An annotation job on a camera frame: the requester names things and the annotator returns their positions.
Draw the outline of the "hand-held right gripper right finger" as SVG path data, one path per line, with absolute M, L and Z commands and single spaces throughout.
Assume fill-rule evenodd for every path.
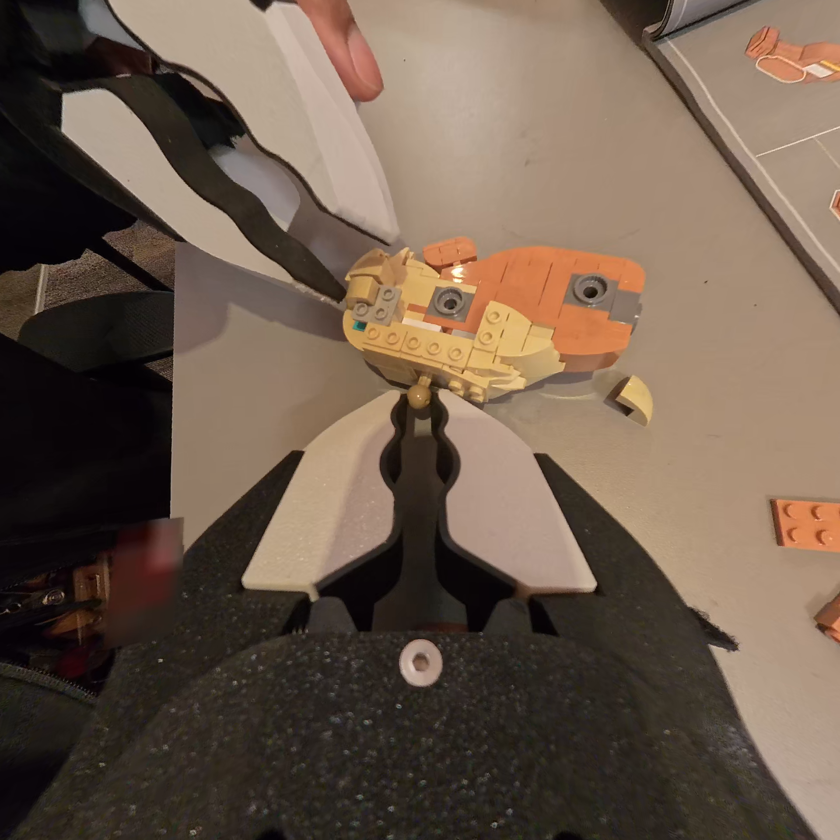
M 439 430 L 455 458 L 445 537 L 516 595 L 593 593 L 595 576 L 532 449 L 461 397 L 437 399 Z

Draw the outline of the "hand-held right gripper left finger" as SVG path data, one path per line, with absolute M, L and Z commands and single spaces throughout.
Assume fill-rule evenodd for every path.
M 395 503 L 382 456 L 402 394 L 386 392 L 333 423 L 305 448 L 241 583 L 248 591 L 313 598 L 392 535 Z

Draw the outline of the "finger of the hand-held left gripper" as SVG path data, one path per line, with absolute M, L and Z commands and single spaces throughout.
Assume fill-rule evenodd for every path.
M 132 42 L 223 102 L 323 212 L 386 245 L 400 236 L 382 165 L 314 27 L 293 2 L 115 1 Z
M 216 163 L 151 77 L 59 89 L 64 137 L 175 237 L 254 275 L 343 302 L 343 283 Z

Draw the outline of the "tan curved brick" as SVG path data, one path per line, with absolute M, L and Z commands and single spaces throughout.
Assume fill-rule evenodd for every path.
M 616 383 L 607 393 L 605 403 L 641 427 L 649 426 L 653 418 L 652 393 L 645 382 L 635 374 Z

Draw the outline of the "tan and brown brick model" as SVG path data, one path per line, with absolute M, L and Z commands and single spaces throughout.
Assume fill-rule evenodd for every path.
M 646 273 L 619 257 L 547 246 L 478 257 L 456 237 L 345 277 L 343 333 L 389 382 L 484 404 L 559 374 L 610 368 L 642 311 Z

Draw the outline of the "grey desk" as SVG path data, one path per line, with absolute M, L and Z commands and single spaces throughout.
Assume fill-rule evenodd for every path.
M 838 317 L 598 2 L 352 2 L 385 91 L 361 115 L 413 249 L 556 245 L 646 271 L 617 376 L 494 402 L 738 640 L 713 650 L 766 763 L 838 838 L 838 555 L 779 548 L 771 498 L 838 499 Z

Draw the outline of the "person's left hand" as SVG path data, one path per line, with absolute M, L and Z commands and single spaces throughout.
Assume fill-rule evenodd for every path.
M 384 83 L 348 1 L 298 1 L 351 98 L 372 102 Z

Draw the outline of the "black chair base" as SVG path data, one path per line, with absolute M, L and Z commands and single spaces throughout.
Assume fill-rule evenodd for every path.
M 175 295 L 127 291 L 71 301 L 29 318 L 17 341 L 76 373 L 172 357 Z

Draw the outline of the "reddish brown flat plate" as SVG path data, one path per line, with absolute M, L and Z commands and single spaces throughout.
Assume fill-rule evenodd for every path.
M 772 499 L 775 539 L 784 548 L 839 552 L 839 504 Z

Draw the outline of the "grey instruction booklet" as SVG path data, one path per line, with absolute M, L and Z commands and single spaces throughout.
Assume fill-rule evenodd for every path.
M 643 45 L 839 309 L 839 2 L 668 1 Z

